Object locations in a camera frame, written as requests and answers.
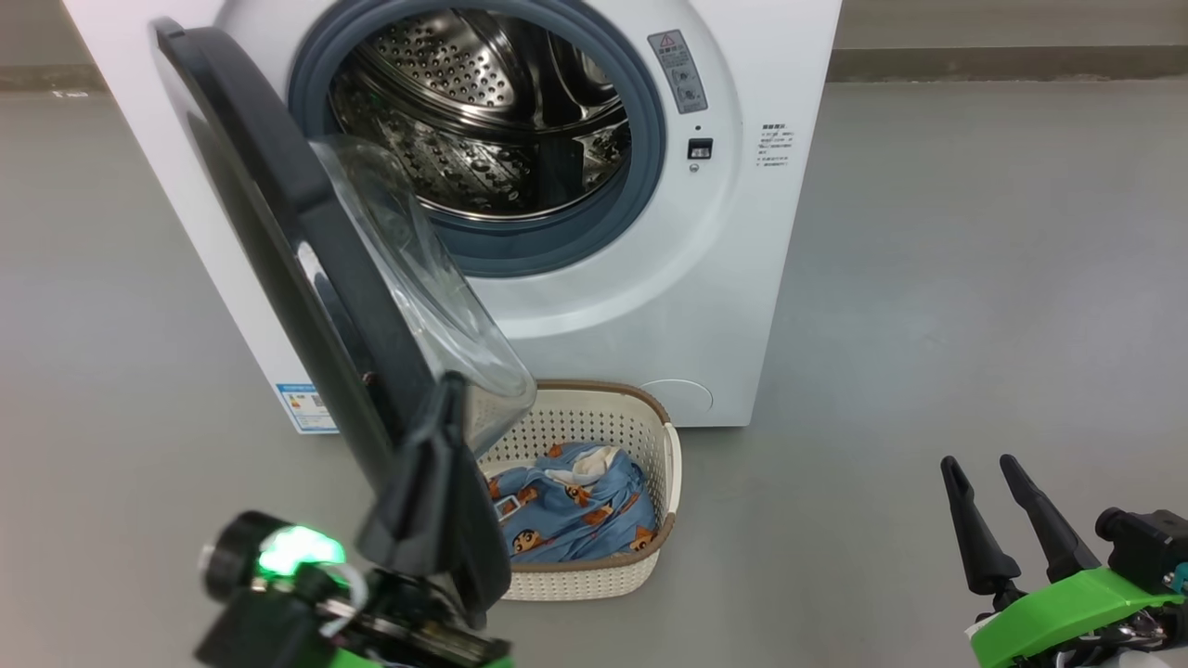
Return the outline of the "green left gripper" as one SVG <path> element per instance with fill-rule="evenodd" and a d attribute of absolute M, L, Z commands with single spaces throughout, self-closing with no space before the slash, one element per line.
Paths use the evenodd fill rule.
<path fill-rule="evenodd" d="M 446 372 L 394 448 L 356 537 L 361 557 L 383 571 L 331 567 L 339 592 L 320 603 L 321 634 L 339 648 L 331 667 L 513 664 L 508 641 L 478 631 L 508 592 L 510 559 L 487 480 L 465 445 L 465 378 Z M 459 612 L 423 579 L 448 571 Z"/>

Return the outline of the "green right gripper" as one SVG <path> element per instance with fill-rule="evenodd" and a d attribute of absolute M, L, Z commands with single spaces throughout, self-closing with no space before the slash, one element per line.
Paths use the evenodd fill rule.
<path fill-rule="evenodd" d="M 1049 586 L 1022 597 L 1007 609 L 977 622 L 967 637 L 980 667 L 1015 667 L 1091 631 L 1116 624 L 1146 609 L 1184 603 L 1165 591 L 1151 595 L 1116 571 L 1102 567 L 1053 500 L 1032 481 L 1013 454 L 999 466 L 1015 503 L 1030 519 L 1047 559 Z M 1015 578 L 1020 568 L 1001 552 L 977 510 L 973 490 L 955 456 L 942 456 L 942 481 L 953 519 L 963 580 L 973 595 L 1020 597 Z"/>

